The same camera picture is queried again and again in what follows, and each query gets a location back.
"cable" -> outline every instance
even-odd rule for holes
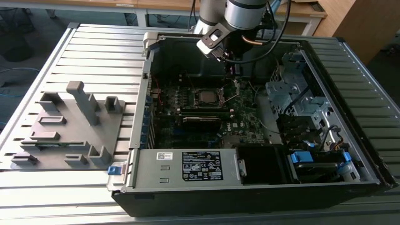
[[[189,11],[188,31],[191,30],[191,20],[192,20],[192,13],[193,13],[195,4],[196,4],[196,0],[193,0],[192,9]]]
[[[259,42],[259,41],[253,41],[253,40],[249,40],[244,35],[241,36],[241,39],[244,40],[244,42],[247,42],[248,44],[251,45],[268,45],[272,40],[273,40],[273,37],[275,37],[275,34],[276,34],[276,27],[275,27],[275,17],[273,17],[273,12],[272,12],[272,9],[271,9],[271,5],[269,5],[269,2],[267,1],[267,4],[268,4],[268,11],[269,11],[269,14],[272,16],[272,37],[268,41],[265,42]]]
[[[255,103],[256,103],[256,97],[257,97],[257,93],[261,87],[257,88],[256,93],[255,93]]]
[[[253,58],[253,59],[249,59],[249,60],[231,60],[231,59],[224,59],[225,62],[229,62],[229,63],[233,63],[233,64],[245,64],[245,63],[251,63],[251,62],[259,61],[259,60],[263,59],[265,56],[268,56],[269,53],[273,51],[273,49],[275,49],[277,43],[280,42],[283,33],[284,33],[284,31],[285,31],[285,28],[287,28],[288,20],[289,20],[289,14],[291,14],[291,1],[288,1],[285,21],[284,21],[284,23],[283,23],[283,27],[281,27],[281,30],[280,30],[280,34],[277,35],[277,38],[276,38],[276,40],[275,40],[275,43],[273,43],[271,49],[269,49],[263,55],[260,55],[259,57],[256,57],[256,58]]]
[[[195,21],[196,21],[196,23],[197,23],[197,18],[196,18],[196,0],[193,0],[192,10],[193,10]]]
[[[35,68],[29,68],[29,67],[16,67],[16,68],[8,68],[8,69],[0,71],[0,74],[4,73],[4,72],[7,72],[7,71],[11,71],[11,70],[33,70],[33,71],[36,71],[37,73],[40,73],[40,70],[37,70],[37,69],[35,69]]]
[[[4,94],[0,94],[0,96],[9,97],[9,98],[24,97],[24,95],[4,95]]]
[[[321,142],[320,142],[319,151],[321,151],[323,148],[324,148],[324,144],[325,144],[325,141],[327,141],[328,133],[329,133],[329,131],[331,131],[333,128],[337,128],[337,126],[336,126],[336,125],[331,125],[331,127],[328,127],[328,130],[327,130],[325,133],[324,133],[324,136],[323,136],[323,139],[321,139]]]
[[[273,133],[276,133],[276,134],[279,134],[279,135],[281,135],[281,133],[280,132],[277,132],[277,131],[273,131],[273,130],[271,130],[265,125],[264,125],[264,123],[261,122],[261,120],[259,119],[259,122],[260,122],[260,124],[263,125],[263,127],[269,131],[269,132],[273,132]]]
[[[339,134],[339,132],[336,132],[336,136],[340,138],[340,140],[336,142],[336,144],[333,145],[333,147],[331,148],[331,150],[337,150],[339,146],[343,144],[344,139],[341,137],[341,135]]]
[[[269,1],[267,1],[267,5],[268,5],[268,11],[269,11],[271,17],[272,17],[272,37],[271,37],[271,39],[268,41],[265,41],[263,43],[263,45],[268,45],[272,42],[275,34],[276,34],[276,27],[275,27],[275,22],[276,21],[275,21],[275,16],[273,16],[273,11],[272,11],[272,8],[271,8],[271,5],[269,5]]]
[[[309,86],[307,86],[307,88],[300,92],[300,94],[296,96],[295,100],[289,103],[289,105],[287,106],[285,110],[283,111],[283,114],[287,114],[287,111],[289,110],[289,108],[296,104],[296,102],[300,100],[300,98],[305,95],[307,91],[309,90]]]
[[[181,15],[177,17],[175,23],[172,25],[175,25],[177,23],[177,21],[180,20]]]

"aluminum extrusion table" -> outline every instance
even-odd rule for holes
[[[115,161],[127,159],[144,61],[141,40],[151,30],[160,29],[89,24],[69,26],[0,135],[0,156],[19,150],[17,143],[28,135],[40,111],[40,105],[35,103],[40,93],[64,91],[69,80],[81,80],[84,90],[93,92],[96,99],[112,94],[127,102]],[[179,29],[161,31],[184,32]],[[385,91],[344,42],[333,38],[285,37],[311,42],[367,136],[392,174],[400,178],[399,108]],[[72,98],[67,93],[60,95]],[[0,172],[0,224],[251,224],[268,220],[273,224],[336,225],[345,222],[397,224],[400,220],[399,188],[323,210],[132,218],[111,198],[107,182],[105,171]]]

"warning label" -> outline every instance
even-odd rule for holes
[[[219,151],[181,153],[181,177],[184,181],[223,180]]]

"blue tab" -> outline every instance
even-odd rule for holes
[[[108,175],[121,175],[121,170],[123,170],[121,166],[109,166],[107,173]]]
[[[344,156],[345,161],[349,162],[351,161],[351,154],[345,151],[343,153],[343,156]]]
[[[295,153],[293,153],[293,154],[291,154],[291,156],[289,156],[289,157],[292,158],[292,161],[293,161],[293,163],[297,163],[297,162],[299,162],[299,160],[297,160],[297,157],[296,157]]]
[[[291,154],[293,163],[312,163],[313,159],[309,151],[296,151]]]

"white sticker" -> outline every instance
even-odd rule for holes
[[[116,4],[117,6],[124,6],[124,7],[133,7],[132,4]]]
[[[157,152],[157,160],[172,160],[172,152]]]

